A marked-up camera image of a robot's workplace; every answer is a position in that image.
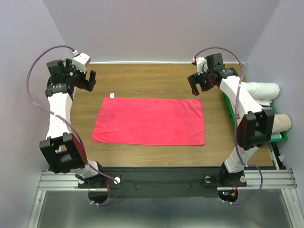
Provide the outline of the pink microfiber towel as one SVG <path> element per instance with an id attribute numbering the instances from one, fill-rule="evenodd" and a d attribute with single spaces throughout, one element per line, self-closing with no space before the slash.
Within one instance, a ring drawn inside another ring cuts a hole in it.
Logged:
<path id="1" fill-rule="evenodd" d="M 105 97 L 92 141 L 153 146 L 205 144 L 199 99 Z"/>

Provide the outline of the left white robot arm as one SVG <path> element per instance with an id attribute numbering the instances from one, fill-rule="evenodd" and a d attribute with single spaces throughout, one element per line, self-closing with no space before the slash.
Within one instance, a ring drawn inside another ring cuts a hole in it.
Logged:
<path id="1" fill-rule="evenodd" d="M 39 143 L 39 147 L 54 173 L 72 173 L 80 185 L 98 189 L 105 184 L 102 166 L 88 160 L 84 145 L 70 126 L 76 88 L 91 92 L 96 84 L 95 71 L 91 71 L 86 79 L 90 61 L 89 56 L 81 54 L 73 59 L 47 63 L 50 77 L 45 93 L 51 113 L 46 139 Z"/>

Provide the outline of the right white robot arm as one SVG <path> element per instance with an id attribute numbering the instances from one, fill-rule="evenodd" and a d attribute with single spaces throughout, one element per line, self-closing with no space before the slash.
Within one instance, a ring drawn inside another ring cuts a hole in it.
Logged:
<path id="1" fill-rule="evenodd" d="M 207 57 L 194 57 L 193 65 L 197 72 L 188 77 L 192 93 L 199 95 L 197 87 L 208 91 L 217 86 L 235 108 L 235 147 L 230 156 L 222 163 L 214 183 L 230 185 L 243 176 L 248 161 L 258 148 L 269 142 L 275 114 L 263 108 L 242 86 L 237 71 L 227 68 L 220 53 Z"/>

